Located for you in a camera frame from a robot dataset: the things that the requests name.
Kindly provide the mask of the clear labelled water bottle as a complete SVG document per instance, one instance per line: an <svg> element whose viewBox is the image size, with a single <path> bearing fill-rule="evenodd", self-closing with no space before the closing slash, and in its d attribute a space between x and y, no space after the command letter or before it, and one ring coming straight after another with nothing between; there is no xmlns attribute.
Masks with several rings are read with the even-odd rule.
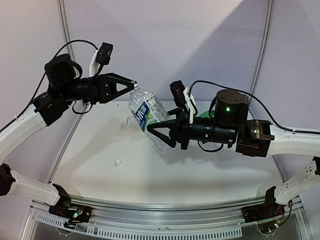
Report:
<svg viewBox="0 0 320 240"><path fill-rule="evenodd" d="M170 116L156 94L152 91L136 87L130 92L128 108L142 132L160 154L168 154L174 148L147 130L150 124L168 121Z"/></svg>

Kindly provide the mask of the crushed clear bottle red label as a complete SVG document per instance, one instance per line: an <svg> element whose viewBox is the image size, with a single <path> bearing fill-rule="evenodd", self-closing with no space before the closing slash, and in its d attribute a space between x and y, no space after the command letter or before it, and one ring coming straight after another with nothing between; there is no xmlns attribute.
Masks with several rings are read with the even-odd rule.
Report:
<svg viewBox="0 0 320 240"><path fill-rule="evenodd" d="M136 128L137 121L133 116L130 115L126 118L125 125L130 128Z"/></svg>

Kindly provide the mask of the white bottle cap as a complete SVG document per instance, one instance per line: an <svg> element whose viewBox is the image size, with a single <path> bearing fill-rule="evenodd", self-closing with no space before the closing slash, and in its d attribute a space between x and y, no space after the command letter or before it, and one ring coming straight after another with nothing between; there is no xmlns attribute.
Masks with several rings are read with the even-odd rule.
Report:
<svg viewBox="0 0 320 240"><path fill-rule="evenodd" d="M117 158L114 161L114 165L117 166L117 167L121 167L123 164L124 164L124 161L122 159Z"/></svg>

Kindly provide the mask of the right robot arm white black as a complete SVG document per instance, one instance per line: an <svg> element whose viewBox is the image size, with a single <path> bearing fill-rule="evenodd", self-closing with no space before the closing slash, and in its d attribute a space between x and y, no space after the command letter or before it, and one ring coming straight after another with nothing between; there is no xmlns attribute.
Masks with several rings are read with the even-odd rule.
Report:
<svg viewBox="0 0 320 240"><path fill-rule="evenodd" d="M235 146L235 152L249 157L285 154L313 157L314 162L304 170L272 188L272 198L258 208L262 218L269 218L278 210L278 204L288 203L302 190L320 180L319 131L277 126L274 120L248 119L249 98L239 90L218 91L209 107L210 111L214 111L214 116L208 118L194 115L191 97L185 97L189 112L184 111L180 98L177 97L175 101L177 107L172 110L175 119L147 126L149 133L172 148L180 144L181 149L186 150L193 140L217 143L228 148Z"/></svg>

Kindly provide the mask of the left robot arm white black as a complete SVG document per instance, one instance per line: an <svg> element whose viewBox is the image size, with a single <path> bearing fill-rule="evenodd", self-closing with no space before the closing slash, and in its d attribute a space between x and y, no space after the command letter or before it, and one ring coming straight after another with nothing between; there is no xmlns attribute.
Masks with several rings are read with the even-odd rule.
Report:
<svg viewBox="0 0 320 240"><path fill-rule="evenodd" d="M47 91L32 100L26 111L0 133L0 194L42 202L54 206L63 217L70 217L74 205L61 186L27 178L11 169L5 159L33 134L57 121L73 101L106 104L138 84L115 73L82 78L81 66L67 53L55 56L44 70L49 82Z"/></svg>

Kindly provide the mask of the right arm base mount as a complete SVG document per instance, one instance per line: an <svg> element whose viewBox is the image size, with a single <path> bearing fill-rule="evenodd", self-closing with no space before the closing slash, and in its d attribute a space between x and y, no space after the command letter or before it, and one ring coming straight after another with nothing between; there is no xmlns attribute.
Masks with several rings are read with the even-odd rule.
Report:
<svg viewBox="0 0 320 240"><path fill-rule="evenodd" d="M269 236L276 232L289 219L292 213L293 200L288 202L289 213L285 216L285 205L277 204L274 200L267 200L261 204L246 206L241 209L245 223L257 222L258 231Z"/></svg>

